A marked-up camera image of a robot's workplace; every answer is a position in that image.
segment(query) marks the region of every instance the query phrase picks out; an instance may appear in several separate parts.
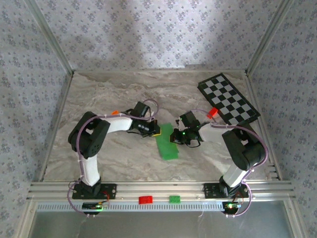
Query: black mounting bracket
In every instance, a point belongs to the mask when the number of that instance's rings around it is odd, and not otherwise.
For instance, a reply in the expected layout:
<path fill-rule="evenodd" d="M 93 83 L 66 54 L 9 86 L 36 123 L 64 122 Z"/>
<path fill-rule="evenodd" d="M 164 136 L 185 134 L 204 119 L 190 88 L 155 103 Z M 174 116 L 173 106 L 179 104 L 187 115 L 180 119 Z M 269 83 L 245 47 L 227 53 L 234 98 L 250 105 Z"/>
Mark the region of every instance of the black mounting bracket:
<path fill-rule="evenodd" d="M 204 183 L 203 191 L 205 193 L 205 199 L 211 198 L 248 198 L 248 188 L 244 184 L 236 189 L 236 192 L 233 195 L 226 195 L 220 187 L 220 183 L 213 182 L 213 183 Z"/>
<path fill-rule="evenodd" d="M 115 183 L 101 183 L 99 191 L 94 194 L 89 192 L 86 188 L 84 188 L 80 183 L 76 184 L 73 190 L 72 198 L 82 199 L 82 200 L 107 200 L 107 196 L 109 199 L 115 199 L 115 195 L 117 193 L 117 185 Z"/>

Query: red object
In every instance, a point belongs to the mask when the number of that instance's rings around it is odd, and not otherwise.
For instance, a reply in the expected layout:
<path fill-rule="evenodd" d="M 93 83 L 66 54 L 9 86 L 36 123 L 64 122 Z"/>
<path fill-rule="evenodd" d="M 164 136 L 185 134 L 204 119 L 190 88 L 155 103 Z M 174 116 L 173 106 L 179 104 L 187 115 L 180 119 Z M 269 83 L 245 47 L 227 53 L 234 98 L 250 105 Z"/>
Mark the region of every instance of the red object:
<path fill-rule="evenodd" d="M 217 108 L 212 108 L 209 112 L 209 114 L 211 115 L 207 115 L 209 119 L 211 119 L 211 117 L 216 116 L 216 114 L 218 113 L 218 109 Z"/>
<path fill-rule="evenodd" d="M 139 204 L 152 204 L 152 203 L 153 203 L 152 196 L 139 197 Z"/>

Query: patterned wallpaper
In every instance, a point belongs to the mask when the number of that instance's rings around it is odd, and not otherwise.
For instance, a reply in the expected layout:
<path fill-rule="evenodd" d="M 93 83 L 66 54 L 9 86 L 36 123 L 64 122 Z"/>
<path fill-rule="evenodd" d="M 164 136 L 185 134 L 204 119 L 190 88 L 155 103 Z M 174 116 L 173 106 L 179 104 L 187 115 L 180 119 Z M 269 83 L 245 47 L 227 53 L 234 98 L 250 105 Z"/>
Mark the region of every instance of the patterned wallpaper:
<path fill-rule="evenodd" d="M 0 26 L 0 237 L 12 237 L 66 73 L 22 0 L 0 2 Z"/>
<path fill-rule="evenodd" d="M 246 68 L 280 0 L 38 0 L 74 70 Z"/>
<path fill-rule="evenodd" d="M 317 1 L 296 1 L 252 79 L 283 178 L 317 237 Z"/>

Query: green block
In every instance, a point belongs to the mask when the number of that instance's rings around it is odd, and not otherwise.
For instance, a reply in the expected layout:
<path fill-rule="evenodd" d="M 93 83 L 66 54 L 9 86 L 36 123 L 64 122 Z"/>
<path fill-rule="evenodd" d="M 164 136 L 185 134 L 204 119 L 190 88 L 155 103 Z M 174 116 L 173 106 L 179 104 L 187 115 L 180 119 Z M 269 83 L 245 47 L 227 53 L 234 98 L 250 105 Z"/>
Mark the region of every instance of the green block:
<path fill-rule="evenodd" d="M 169 197 L 169 203 L 180 203 L 180 196 L 170 196 Z"/>
<path fill-rule="evenodd" d="M 155 136 L 158 145 L 158 151 L 163 160 L 178 159 L 178 149 L 175 143 L 169 141 L 170 135 L 173 133 L 171 123 L 162 124 L 160 126 L 160 135 Z"/>

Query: wallpaper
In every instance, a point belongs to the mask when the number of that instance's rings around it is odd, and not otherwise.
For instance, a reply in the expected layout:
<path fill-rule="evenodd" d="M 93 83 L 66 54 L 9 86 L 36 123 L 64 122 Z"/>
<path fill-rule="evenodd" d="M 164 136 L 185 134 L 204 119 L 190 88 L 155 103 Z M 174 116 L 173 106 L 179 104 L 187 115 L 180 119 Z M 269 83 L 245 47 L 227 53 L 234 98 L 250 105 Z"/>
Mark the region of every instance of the wallpaper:
<path fill-rule="evenodd" d="M 12 237 L 66 73 L 22 0 L 0 2 L 0 26 L 0 237 Z"/>
<path fill-rule="evenodd" d="M 246 68 L 279 0 L 38 0 L 74 70 Z"/>
<path fill-rule="evenodd" d="M 317 237 L 317 2 L 296 1 L 252 79 L 273 145 Z"/>

